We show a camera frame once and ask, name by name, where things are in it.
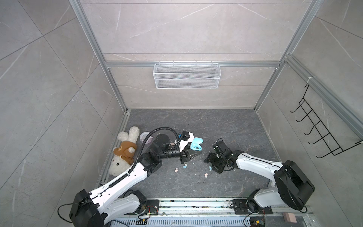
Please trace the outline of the teal earbud charging case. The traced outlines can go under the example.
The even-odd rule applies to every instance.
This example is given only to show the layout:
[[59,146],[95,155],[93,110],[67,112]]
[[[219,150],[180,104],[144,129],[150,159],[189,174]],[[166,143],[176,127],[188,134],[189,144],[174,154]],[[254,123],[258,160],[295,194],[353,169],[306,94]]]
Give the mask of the teal earbud charging case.
[[195,137],[193,141],[191,142],[190,149],[196,150],[196,151],[202,151],[201,144],[203,143],[202,138]]

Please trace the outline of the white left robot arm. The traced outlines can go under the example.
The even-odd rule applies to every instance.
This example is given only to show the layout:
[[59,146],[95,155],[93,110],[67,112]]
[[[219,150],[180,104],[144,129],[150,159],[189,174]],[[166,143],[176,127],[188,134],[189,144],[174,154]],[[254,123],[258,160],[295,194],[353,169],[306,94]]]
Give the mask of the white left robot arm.
[[202,138],[184,131],[174,143],[165,134],[158,135],[147,152],[143,153],[129,169],[107,184],[75,196],[69,218],[75,227],[102,227],[125,214],[141,213],[147,199],[140,191],[125,193],[145,180],[162,166],[162,159],[177,157],[181,163],[201,154]]

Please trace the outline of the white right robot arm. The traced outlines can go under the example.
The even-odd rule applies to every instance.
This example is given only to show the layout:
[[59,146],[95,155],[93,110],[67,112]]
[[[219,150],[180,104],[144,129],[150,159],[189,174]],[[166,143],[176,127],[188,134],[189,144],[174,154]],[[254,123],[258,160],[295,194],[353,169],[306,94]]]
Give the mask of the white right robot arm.
[[287,205],[303,212],[315,186],[293,161],[273,162],[252,156],[241,150],[232,151],[223,140],[213,145],[204,163],[211,164],[213,171],[221,174],[227,170],[247,170],[270,180],[267,189],[256,189],[247,201],[250,213],[257,213],[269,206]]

